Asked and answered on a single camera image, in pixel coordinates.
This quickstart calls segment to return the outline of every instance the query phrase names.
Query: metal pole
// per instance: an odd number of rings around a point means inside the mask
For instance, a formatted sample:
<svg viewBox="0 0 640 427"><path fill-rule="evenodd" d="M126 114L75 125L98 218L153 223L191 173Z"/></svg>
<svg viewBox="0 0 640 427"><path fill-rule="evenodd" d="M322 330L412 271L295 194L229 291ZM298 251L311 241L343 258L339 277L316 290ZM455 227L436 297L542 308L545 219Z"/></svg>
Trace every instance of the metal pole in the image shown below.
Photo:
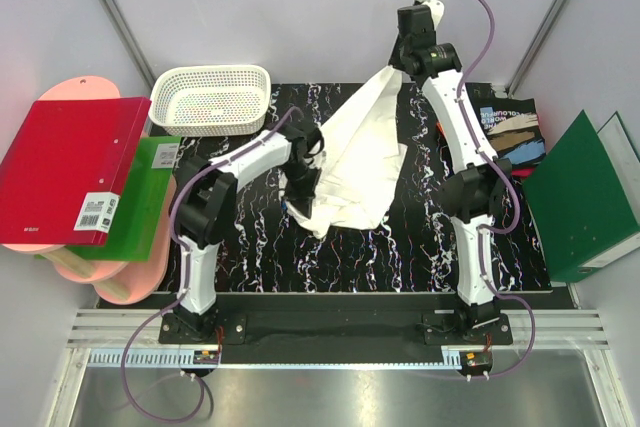
<svg viewBox="0 0 640 427"><path fill-rule="evenodd" d="M135 64L136 68L140 72L140 75L144 79L145 83L149 87L149 90L153 88L153 84L155 84L156 76L153 74L151 70L151 66L147 61L140 45L138 44L133 32L129 28L127 21L122 15L120 8L116 0L100 0L102 3L107 15L111 19L111 22L118 32L120 36L120 40L124 44L124 47L127 49L127 52L131 56L131 60Z"/></svg>
<svg viewBox="0 0 640 427"><path fill-rule="evenodd" d="M529 45L529 48L522 57L522 60L520 61L515 74L513 74L511 81L507 85L507 91L509 92L510 97L515 94L515 92L518 90L518 87L520 87L522 81L529 73L534 60L538 56L538 53L542 49L542 46L549 37L549 33L560 17L560 14L567 6L568 1L569 0L553 0L553 2L551 3L549 10L547 10L547 13L544 16L544 19L542 20L538 31L536 32L533 40L531 41L531 44Z"/></svg>

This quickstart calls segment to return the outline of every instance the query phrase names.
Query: basket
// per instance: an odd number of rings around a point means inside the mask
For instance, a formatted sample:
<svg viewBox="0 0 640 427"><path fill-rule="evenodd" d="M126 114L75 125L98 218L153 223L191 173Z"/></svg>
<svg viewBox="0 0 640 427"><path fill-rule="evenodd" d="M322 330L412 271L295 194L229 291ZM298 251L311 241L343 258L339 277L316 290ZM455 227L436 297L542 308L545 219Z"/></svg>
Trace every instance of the basket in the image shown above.
<svg viewBox="0 0 640 427"><path fill-rule="evenodd" d="M151 92L151 121L170 135L248 135L263 125L271 79L262 67L180 67L160 76Z"/></svg>

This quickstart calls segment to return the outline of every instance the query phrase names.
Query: green binder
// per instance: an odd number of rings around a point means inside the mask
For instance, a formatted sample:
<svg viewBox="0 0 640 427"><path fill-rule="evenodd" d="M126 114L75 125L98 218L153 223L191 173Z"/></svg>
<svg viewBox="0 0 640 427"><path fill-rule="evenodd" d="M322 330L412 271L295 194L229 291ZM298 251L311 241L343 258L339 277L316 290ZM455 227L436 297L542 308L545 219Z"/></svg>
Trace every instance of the green binder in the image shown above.
<svg viewBox="0 0 640 427"><path fill-rule="evenodd" d="M98 247L69 245L67 248L87 260L148 260L173 165L169 159L162 166L160 156L177 150L176 144L180 144L180 137L140 139L107 243Z"/></svg>
<svg viewBox="0 0 640 427"><path fill-rule="evenodd" d="M610 158L618 155L611 145L623 145L624 139L609 127L604 130L608 147L581 112L524 182L552 280L580 281L640 241L638 218L628 199L633 192L625 192L619 178L625 169L616 172Z"/></svg>

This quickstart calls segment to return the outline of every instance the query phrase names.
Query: wall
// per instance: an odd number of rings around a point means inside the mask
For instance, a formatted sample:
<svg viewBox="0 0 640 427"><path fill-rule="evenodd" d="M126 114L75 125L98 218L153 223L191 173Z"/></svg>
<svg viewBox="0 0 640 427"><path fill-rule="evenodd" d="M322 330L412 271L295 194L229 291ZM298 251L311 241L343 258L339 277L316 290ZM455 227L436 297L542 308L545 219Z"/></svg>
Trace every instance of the wall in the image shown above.
<svg viewBox="0 0 640 427"><path fill-rule="evenodd" d="M584 109L599 128L616 110L640 146L640 3L571 0L516 97L535 97L552 146ZM629 401L640 420L640 252L578 284L585 307L600 311Z"/></svg>
<svg viewBox="0 0 640 427"><path fill-rule="evenodd" d="M0 159L31 103L65 79L102 75L123 95L148 94L97 0L0 0L0 11ZM49 407L78 306L93 289L3 247L0 278L0 418L3 425L33 427Z"/></svg>
<svg viewBox="0 0 640 427"><path fill-rule="evenodd" d="M468 65L486 40L474 0L443 0L442 41ZM498 22L477 80L505 84L552 0L487 0ZM396 10L413 0L118 0L154 72L257 63L275 82L363 82L389 59Z"/></svg>

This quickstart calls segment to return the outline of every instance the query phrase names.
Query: black marble table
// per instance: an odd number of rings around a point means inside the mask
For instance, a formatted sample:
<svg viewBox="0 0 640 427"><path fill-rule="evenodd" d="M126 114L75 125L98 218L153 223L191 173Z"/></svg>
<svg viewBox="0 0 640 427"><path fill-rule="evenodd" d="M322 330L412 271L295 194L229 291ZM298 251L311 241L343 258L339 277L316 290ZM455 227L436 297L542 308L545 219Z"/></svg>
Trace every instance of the black marble table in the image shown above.
<svg viewBox="0 0 640 427"><path fill-rule="evenodd" d="M359 84L274 85L267 124L291 106L324 123ZM216 288L220 292L447 292L457 279L453 226L434 193L452 173L448 147L436 116L413 84L398 96L398 140L407 155L389 212L375 230L332 227L323 240L302 229L278 199L278 171L249 184L238 195L236 229L220 249ZM180 158L211 157L245 144L248 137L186 138ZM496 236L494 278L506 290L548 291L549 276L524 201L518 228ZM511 221L505 195L496 225ZM179 255L172 246L161 291L176 291Z"/></svg>

